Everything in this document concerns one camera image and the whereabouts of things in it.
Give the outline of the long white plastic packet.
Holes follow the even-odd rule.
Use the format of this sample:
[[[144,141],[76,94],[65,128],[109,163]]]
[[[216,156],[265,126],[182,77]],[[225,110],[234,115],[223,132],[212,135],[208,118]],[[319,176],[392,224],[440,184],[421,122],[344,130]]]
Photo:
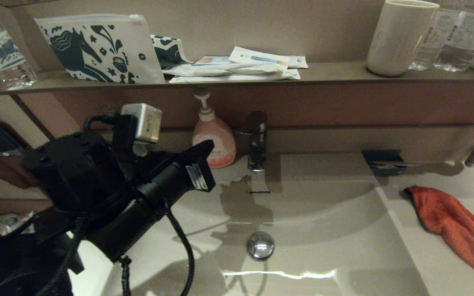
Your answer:
[[[244,74],[269,74],[281,73],[285,71],[283,66],[272,63],[233,63],[220,65],[194,65],[184,64],[176,65],[163,69],[162,72],[168,75],[183,77],[210,77],[210,76],[228,76]]]

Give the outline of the beige ceramic cup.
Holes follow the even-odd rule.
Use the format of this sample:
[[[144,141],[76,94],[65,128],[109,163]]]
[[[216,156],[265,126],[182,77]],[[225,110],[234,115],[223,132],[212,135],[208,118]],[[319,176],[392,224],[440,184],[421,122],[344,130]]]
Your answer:
[[[385,0],[366,59],[376,75],[400,76],[408,70],[440,5],[421,0]]]

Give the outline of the brown wall shelf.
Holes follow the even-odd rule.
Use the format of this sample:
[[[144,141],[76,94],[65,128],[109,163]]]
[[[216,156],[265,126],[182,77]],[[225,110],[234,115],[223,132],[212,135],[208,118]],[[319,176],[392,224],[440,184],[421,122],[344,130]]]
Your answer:
[[[408,70],[395,77],[384,77],[371,73],[363,61],[311,62],[308,69],[299,70],[300,79],[282,81],[224,81],[199,83],[128,84],[74,79],[66,71],[40,72],[37,82],[31,87],[18,90],[0,90],[0,95],[29,93],[56,93],[66,91],[91,91],[145,88],[193,88],[210,86],[327,86],[337,84],[381,84],[381,83],[456,83],[474,84],[474,69],[465,72],[447,72],[440,69],[428,71]]]

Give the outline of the chrome faucet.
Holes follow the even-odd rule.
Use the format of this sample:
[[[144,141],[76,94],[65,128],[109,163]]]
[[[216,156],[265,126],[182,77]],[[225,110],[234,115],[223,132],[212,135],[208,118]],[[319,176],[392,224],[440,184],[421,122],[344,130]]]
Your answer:
[[[254,172],[264,171],[267,163],[267,113],[261,111],[250,113],[238,132],[250,137],[248,169]]]

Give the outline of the orange fluffy cloth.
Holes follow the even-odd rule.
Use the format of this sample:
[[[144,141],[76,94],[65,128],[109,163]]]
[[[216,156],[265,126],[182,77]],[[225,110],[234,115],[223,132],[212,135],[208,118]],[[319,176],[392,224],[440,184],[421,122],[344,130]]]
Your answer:
[[[454,196],[432,187],[404,189],[421,226],[436,234],[474,269],[474,214]]]

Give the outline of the dark soap tray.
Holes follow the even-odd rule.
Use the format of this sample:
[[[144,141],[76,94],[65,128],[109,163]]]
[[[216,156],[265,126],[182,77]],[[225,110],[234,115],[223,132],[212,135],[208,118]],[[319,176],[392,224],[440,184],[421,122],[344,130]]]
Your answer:
[[[405,166],[376,164],[376,162],[403,162],[402,150],[362,150],[362,155],[375,176],[400,176]]]

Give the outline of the white sink basin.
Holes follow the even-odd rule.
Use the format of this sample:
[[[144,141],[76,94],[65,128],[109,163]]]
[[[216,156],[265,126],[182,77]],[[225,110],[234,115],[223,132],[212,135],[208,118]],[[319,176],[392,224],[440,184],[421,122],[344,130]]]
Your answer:
[[[211,193],[172,207],[195,255],[189,296],[474,296],[474,269],[421,226],[404,189],[432,187],[474,214],[474,167],[422,163],[374,176],[360,153],[242,157],[213,172]],[[256,261],[251,234],[275,251]]]

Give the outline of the clear water bottle white label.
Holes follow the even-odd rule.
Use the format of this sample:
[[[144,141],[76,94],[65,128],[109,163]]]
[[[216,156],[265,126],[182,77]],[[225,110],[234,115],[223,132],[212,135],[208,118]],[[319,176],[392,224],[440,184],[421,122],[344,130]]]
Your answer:
[[[423,40],[423,43],[419,46],[416,56],[413,62],[410,64],[409,69],[415,71],[425,71],[433,67],[435,55],[437,53],[438,46],[436,35],[439,27],[440,11],[442,10],[443,0],[424,0],[427,2],[433,2],[440,6],[439,10],[433,15],[430,23],[429,30]]]
[[[474,0],[463,0],[463,7],[435,63],[436,69],[464,72],[474,59]]]

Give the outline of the small folded blue print pouch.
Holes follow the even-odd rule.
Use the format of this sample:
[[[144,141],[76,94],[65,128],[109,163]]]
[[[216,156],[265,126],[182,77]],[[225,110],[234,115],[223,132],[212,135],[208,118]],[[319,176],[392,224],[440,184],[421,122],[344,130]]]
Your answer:
[[[151,39],[162,69],[168,66],[193,63],[186,58],[181,39],[160,35],[151,35]]]

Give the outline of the pink soap pump bottle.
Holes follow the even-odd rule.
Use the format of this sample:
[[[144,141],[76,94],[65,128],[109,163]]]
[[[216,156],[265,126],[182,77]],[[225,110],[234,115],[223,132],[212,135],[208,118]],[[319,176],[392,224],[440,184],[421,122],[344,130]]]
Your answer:
[[[212,140],[214,148],[207,158],[211,169],[219,169],[231,165],[237,155],[235,135],[223,120],[216,116],[212,107],[207,104],[209,90],[196,88],[193,96],[201,101],[199,120],[197,121],[192,137],[192,144]]]

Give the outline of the white toothbrush packet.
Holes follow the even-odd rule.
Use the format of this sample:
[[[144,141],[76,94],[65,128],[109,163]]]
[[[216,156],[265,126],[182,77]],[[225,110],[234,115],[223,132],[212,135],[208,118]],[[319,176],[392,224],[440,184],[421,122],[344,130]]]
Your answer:
[[[231,55],[229,56],[229,61],[231,62],[241,62],[241,63],[253,63],[253,62],[262,62],[262,63],[271,63],[280,65],[282,69],[288,69],[291,58],[289,56],[275,55],[270,53],[263,53],[254,51],[252,49],[245,49],[243,47],[235,46]]]

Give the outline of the white packet orange blue print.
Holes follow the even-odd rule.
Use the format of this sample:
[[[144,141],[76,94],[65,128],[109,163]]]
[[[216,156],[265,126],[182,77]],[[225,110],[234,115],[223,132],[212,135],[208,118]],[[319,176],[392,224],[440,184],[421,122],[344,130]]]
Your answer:
[[[204,56],[194,62],[192,66],[208,66],[208,65],[230,65],[235,62],[230,61],[229,56]]]

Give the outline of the chrome drain plug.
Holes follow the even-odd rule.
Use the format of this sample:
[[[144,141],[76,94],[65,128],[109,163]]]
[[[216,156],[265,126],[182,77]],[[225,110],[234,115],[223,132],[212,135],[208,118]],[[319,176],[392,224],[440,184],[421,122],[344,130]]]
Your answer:
[[[264,261],[273,255],[275,243],[268,233],[256,231],[248,238],[246,250],[252,259]]]

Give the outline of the white pouch blue horse print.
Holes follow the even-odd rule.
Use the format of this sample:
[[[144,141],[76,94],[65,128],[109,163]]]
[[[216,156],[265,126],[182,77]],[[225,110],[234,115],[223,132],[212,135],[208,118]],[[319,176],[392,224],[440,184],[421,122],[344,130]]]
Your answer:
[[[143,15],[85,14],[36,18],[73,79],[163,84],[165,78]]]

